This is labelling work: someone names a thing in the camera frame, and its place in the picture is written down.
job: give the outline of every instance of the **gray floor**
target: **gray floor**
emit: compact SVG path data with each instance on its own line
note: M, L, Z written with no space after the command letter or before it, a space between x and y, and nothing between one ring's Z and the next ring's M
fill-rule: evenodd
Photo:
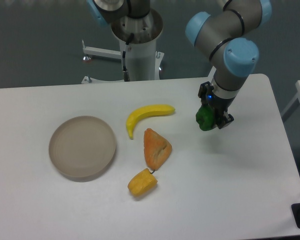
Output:
M259 47L255 72L269 77L282 111L300 80L300 0L271 2L271 20L246 37ZM207 76L209 62L190 45L184 31L197 12L220 13L217 1L151 0L151 4L164 22L157 42L165 53L162 77ZM79 84L86 75L122 79L118 61L83 63L82 39L87 46L119 50L110 29L93 21L85 0L0 0L0 88ZM285 128L300 169L300 108Z

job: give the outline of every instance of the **orange bread slice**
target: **orange bread slice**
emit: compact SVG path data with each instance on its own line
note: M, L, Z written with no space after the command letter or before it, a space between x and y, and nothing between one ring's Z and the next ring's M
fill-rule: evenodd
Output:
M171 154L172 146L164 137L148 128L144 132L144 158L147 166L158 170Z

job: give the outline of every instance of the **beige plate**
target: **beige plate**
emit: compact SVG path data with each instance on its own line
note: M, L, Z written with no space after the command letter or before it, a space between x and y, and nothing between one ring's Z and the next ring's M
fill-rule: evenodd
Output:
M111 127L93 116L78 116L64 122L51 137L49 155L66 177L87 178L111 161L116 137Z

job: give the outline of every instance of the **banana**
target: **banana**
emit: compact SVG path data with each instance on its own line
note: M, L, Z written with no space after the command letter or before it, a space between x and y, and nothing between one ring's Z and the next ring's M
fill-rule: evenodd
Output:
M174 113L175 108L168 104L153 104L134 110L125 122L130 139L134 139L134 128L142 119L156 116L166 116Z

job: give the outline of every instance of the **blue joint cap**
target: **blue joint cap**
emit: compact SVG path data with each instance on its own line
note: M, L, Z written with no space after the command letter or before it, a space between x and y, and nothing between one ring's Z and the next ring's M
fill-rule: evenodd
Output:
M94 20L99 24L99 26L101 27L107 26L108 23L99 12L96 5L94 4L94 0L86 0L86 4L88 5L91 15L93 16Z
M242 37L231 40L223 53L226 68L240 78L249 76L255 70L258 60L257 45Z
M196 39L202 26L209 17L210 14L206 13L205 11L199 12L194 15L186 25L185 35L193 46L196 44Z
M262 19L260 26L268 22L272 15L272 6L270 0L260 0L262 7Z

